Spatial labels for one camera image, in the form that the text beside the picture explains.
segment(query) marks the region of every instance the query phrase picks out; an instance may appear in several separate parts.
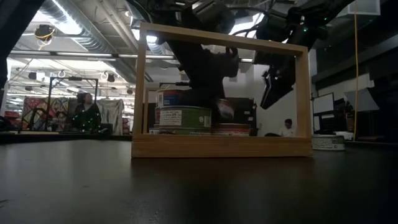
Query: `stacked cans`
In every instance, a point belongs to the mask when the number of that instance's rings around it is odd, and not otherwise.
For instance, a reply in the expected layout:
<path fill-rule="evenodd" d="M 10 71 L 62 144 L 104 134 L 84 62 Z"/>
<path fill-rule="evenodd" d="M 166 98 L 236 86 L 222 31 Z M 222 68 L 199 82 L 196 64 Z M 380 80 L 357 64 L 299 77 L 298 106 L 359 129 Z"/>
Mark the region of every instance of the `stacked cans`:
<path fill-rule="evenodd" d="M 156 92 L 155 128 L 150 133 L 210 135 L 211 110 L 178 105 L 181 93 L 182 90 Z"/>

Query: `man in white shirt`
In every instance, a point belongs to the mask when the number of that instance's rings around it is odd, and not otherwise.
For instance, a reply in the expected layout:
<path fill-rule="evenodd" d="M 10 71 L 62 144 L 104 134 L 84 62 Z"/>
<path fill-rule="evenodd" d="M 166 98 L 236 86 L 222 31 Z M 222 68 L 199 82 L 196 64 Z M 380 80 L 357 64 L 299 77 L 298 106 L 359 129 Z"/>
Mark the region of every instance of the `man in white shirt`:
<path fill-rule="evenodd" d="M 285 125 L 280 128 L 279 135 L 282 137 L 295 137 L 296 130 L 292 127 L 292 120 L 286 119 Z"/>

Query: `desk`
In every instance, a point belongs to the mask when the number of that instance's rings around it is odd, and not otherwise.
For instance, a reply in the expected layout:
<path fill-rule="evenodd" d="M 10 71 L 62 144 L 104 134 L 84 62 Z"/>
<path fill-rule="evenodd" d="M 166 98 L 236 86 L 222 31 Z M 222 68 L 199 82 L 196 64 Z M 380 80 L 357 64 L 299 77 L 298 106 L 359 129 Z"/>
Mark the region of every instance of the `desk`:
<path fill-rule="evenodd" d="M 95 140 L 0 146 L 1 223 L 397 221 L 394 151 L 131 160 L 130 150 Z"/>

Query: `whiteboard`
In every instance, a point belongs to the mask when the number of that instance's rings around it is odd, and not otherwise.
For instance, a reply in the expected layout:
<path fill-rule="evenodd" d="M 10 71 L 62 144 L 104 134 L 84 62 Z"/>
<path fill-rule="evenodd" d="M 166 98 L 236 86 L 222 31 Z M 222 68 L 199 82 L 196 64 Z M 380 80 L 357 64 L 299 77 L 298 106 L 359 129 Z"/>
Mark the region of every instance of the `whiteboard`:
<path fill-rule="evenodd" d="M 313 113 L 317 114 L 327 111 L 333 111 L 335 110 L 334 104 L 335 102 L 333 101 L 332 93 L 315 98 L 313 101 Z"/>

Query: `can lid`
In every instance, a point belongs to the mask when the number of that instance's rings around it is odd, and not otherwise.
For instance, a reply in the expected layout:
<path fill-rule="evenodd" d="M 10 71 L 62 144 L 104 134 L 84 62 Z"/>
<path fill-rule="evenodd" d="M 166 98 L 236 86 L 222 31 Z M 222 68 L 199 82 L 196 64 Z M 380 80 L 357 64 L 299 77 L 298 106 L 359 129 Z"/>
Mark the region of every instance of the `can lid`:
<path fill-rule="evenodd" d="M 174 108 L 181 108 L 181 109 L 198 109 L 198 110 L 208 110 L 211 111 L 209 108 L 202 108 L 199 106 L 161 106 L 159 107 L 160 110 L 162 109 L 174 109 Z"/>
<path fill-rule="evenodd" d="M 212 128 L 250 128 L 250 124 L 219 123 L 213 124 Z"/>
<path fill-rule="evenodd" d="M 162 89 L 162 90 L 157 90 L 156 91 L 156 93 L 161 93 L 161 92 L 164 92 L 164 91 L 183 91 L 183 90 L 179 90 L 179 89 Z"/>

